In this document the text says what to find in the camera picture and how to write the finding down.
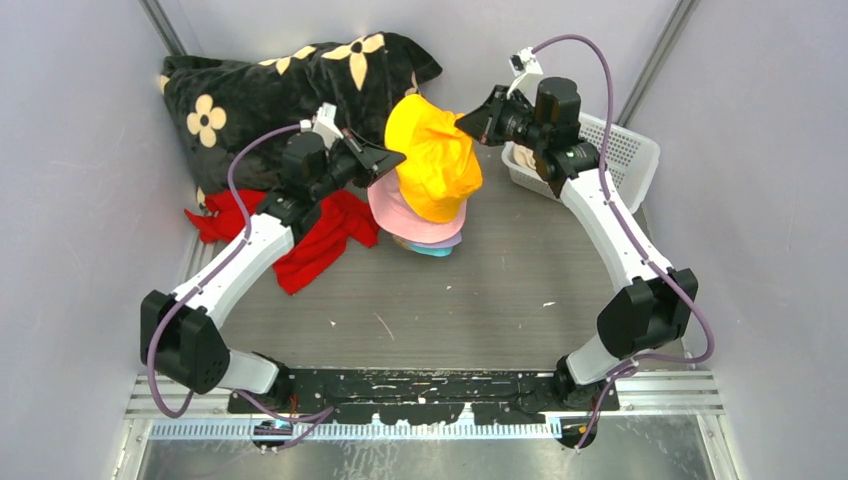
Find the pink bucket hat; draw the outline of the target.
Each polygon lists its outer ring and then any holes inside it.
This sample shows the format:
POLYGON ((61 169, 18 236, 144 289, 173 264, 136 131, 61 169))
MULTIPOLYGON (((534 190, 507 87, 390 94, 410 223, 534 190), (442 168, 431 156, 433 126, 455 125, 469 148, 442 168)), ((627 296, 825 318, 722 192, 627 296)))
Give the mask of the pink bucket hat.
POLYGON ((419 216, 401 195, 399 179, 394 171, 368 187, 366 194, 378 226, 413 243, 444 243, 458 235, 465 224, 466 201, 461 203, 458 214, 447 223, 436 223, 419 216))

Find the beige bucket hat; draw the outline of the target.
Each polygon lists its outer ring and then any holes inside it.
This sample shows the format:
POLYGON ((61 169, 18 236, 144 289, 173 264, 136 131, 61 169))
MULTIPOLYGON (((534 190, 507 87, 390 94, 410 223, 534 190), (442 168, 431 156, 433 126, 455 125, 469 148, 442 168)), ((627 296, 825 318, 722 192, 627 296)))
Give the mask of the beige bucket hat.
POLYGON ((536 160, 534 158, 534 152, 524 146, 514 144, 512 149, 512 161, 517 166, 523 170, 536 172, 536 160))

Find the wooden hat stand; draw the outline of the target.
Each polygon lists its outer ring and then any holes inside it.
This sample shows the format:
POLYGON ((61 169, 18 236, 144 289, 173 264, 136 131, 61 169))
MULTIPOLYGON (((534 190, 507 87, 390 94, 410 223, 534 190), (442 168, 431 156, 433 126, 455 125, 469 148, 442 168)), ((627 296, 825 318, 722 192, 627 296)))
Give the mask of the wooden hat stand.
POLYGON ((401 238, 399 238, 399 237, 394 237, 394 238, 393 238, 393 241, 394 241, 394 243, 395 243, 396 245, 398 245, 400 248, 402 248, 402 249, 404 249, 404 250, 406 250, 406 251, 411 251, 410 246, 409 246, 409 245, 408 245, 408 244, 407 244, 407 243, 406 243, 403 239, 401 239, 401 238))

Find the turquoise bucket hat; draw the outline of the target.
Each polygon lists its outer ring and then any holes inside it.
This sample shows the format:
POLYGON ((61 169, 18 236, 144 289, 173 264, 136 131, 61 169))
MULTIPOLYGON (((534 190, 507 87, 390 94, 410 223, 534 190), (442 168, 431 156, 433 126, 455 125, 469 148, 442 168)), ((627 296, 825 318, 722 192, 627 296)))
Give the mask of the turquoise bucket hat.
POLYGON ((434 257, 434 258, 447 257, 453 252, 453 249, 454 249, 453 246, 433 247, 433 246, 423 246, 423 245, 415 244, 413 242, 408 242, 406 244, 406 246, 410 251, 412 251, 414 253, 429 256, 429 257, 434 257))

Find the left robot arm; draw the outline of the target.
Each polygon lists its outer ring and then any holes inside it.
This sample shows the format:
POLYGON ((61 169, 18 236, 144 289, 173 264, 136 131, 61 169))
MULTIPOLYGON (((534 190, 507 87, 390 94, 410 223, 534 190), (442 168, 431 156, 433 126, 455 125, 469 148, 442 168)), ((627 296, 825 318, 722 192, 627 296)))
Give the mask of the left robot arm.
POLYGON ((371 186, 405 157, 350 134, 284 131, 290 138, 278 183, 243 229, 190 280, 169 293, 153 290, 142 300, 140 357, 150 382, 162 374, 197 395, 222 388, 243 397, 290 397, 288 367, 229 348, 222 325, 262 273, 306 237, 324 199, 350 184, 371 186))

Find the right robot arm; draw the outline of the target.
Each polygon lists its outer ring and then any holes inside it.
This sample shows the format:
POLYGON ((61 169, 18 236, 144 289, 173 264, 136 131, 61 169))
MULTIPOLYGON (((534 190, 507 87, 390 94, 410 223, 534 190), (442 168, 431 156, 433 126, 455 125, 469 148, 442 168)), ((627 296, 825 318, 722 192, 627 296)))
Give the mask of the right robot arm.
POLYGON ((581 124, 581 97, 574 81, 544 78, 534 101, 517 88, 496 85, 483 104, 455 125, 486 146, 531 151, 538 176, 585 229, 610 275, 614 295, 596 320, 596 333, 563 356, 551 378, 561 404, 586 402, 615 373, 686 331, 698 280, 677 269, 652 246, 614 186, 608 155, 616 126, 606 122, 599 144, 581 124))

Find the yellow bucket hat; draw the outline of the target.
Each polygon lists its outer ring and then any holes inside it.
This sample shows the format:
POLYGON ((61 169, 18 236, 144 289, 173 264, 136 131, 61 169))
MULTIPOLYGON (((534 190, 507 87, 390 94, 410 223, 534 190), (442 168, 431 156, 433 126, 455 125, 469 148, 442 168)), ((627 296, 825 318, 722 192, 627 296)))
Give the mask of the yellow bucket hat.
POLYGON ((385 126, 385 147, 405 156, 395 168, 400 194, 432 223, 453 221, 483 186, 474 141, 456 126, 461 118, 411 94, 392 109, 385 126))

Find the lavender bucket hat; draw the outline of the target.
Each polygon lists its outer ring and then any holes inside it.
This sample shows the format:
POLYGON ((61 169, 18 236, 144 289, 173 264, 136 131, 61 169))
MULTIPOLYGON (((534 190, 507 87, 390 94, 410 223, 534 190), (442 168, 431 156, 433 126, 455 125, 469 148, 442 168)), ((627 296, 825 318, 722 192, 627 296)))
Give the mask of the lavender bucket hat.
POLYGON ((457 233, 455 233, 454 235, 452 235, 451 237, 449 237, 445 240, 441 240, 441 241, 438 241, 438 242, 432 242, 432 243, 416 242, 416 245, 418 245, 422 248, 453 248, 454 246, 458 245, 461 242, 462 242, 462 233, 460 231, 458 231, 457 233))

